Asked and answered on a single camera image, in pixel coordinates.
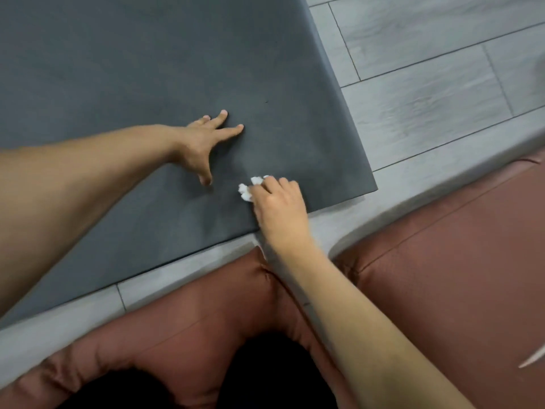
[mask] brown leather couch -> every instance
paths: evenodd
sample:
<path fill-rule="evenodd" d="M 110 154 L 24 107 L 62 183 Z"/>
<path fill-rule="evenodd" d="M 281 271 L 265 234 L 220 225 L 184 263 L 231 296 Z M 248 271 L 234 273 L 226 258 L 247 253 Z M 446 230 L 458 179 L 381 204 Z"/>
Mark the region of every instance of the brown leather couch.
<path fill-rule="evenodd" d="M 237 349 L 267 331 L 303 345 L 339 409 L 357 408 L 342 374 L 259 248 L 51 355 L 0 391 L 0 407 L 53 409 L 106 372 L 136 367 L 165 384 L 177 404 L 212 408 Z"/>
<path fill-rule="evenodd" d="M 479 409 L 545 408 L 545 149 L 335 263 Z"/>

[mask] forearm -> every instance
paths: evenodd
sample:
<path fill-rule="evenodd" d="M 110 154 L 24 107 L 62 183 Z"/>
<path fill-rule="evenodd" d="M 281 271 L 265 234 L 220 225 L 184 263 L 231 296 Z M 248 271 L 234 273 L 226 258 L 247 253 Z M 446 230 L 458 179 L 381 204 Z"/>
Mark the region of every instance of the forearm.
<path fill-rule="evenodd" d="M 362 407 L 473 408 L 316 246 L 283 256 Z"/>
<path fill-rule="evenodd" d="M 0 315 L 171 156 L 160 126 L 0 153 Z"/>

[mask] person's leg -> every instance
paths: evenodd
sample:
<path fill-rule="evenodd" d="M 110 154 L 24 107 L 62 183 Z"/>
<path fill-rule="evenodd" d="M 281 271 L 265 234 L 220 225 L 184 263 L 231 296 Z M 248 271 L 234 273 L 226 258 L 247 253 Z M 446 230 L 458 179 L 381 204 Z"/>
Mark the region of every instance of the person's leg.
<path fill-rule="evenodd" d="M 250 339 L 235 354 L 217 409 L 336 408 L 307 350 L 280 333 Z"/>
<path fill-rule="evenodd" d="M 167 388 L 138 369 L 114 371 L 84 385 L 57 409 L 103 407 L 171 409 L 177 407 Z"/>

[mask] floor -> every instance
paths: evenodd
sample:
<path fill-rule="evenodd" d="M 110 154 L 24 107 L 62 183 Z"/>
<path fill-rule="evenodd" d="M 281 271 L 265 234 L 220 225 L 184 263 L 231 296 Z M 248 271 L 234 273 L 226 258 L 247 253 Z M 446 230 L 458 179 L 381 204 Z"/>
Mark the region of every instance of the floor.
<path fill-rule="evenodd" d="M 545 145 L 545 0 L 307 2 L 379 187 L 312 214 L 330 256 Z M 1 330 L 0 385 L 258 244 L 246 235 Z"/>

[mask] gray table top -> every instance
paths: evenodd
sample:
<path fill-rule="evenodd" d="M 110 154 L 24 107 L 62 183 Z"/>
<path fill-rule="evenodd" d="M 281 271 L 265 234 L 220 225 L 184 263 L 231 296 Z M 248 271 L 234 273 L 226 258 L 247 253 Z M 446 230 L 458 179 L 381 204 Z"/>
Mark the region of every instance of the gray table top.
<path fill-rule="evenodd" d="M 301 184 L 309 211 L 376 189 L 305 0 L 4 0 L 0 147 L 230 111 L 214 186 L 165 166 L 4 318 L 6 325 L 252 232 L 252 176 Z"/>

